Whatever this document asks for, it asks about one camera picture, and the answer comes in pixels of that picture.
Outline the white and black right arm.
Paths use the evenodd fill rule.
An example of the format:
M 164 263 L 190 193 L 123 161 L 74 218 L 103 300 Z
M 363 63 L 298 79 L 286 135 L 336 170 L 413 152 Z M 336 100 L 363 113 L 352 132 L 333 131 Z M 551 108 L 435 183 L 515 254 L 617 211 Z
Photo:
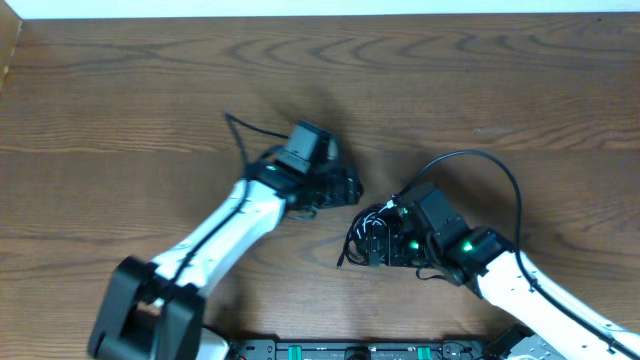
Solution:
M 434 185 L 393 197 L 360 230 L 368 261 L 432 268 L 509 313 L 566 359 L 636 359 L 638 334 L 591 309 L 545 275 L 513 241 L 470 227 Z

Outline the brown cardboard panel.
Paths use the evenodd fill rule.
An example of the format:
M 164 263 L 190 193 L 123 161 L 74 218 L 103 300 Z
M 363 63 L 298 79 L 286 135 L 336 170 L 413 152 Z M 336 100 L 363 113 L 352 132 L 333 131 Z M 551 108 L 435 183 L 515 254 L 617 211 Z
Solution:
M 23 20 L 5 0 L 0 5 L 0 89 L 3 89 L 22 29 Z

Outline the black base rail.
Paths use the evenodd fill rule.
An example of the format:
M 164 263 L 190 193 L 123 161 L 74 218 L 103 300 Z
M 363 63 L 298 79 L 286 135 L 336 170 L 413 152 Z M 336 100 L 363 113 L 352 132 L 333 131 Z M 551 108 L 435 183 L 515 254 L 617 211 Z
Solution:
M 439 342 L 311 342 L 248 339 L 231 345 L 228 360 L 552 360 L 561 355 L 541 340 L 497 350 L 477 340 Z

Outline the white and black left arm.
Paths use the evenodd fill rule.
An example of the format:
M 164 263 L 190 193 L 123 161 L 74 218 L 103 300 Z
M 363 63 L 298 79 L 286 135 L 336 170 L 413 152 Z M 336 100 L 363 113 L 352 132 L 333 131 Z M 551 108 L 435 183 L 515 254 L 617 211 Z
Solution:
M 223 359 L 229 343 L 203 324 L 208 297 L 235 263 L 294 210 L 355 205 L 357 171 L 282 152 L 245 168 L 228 198 L 184 240 L 113 271 L 87 345 L 94 359 Z

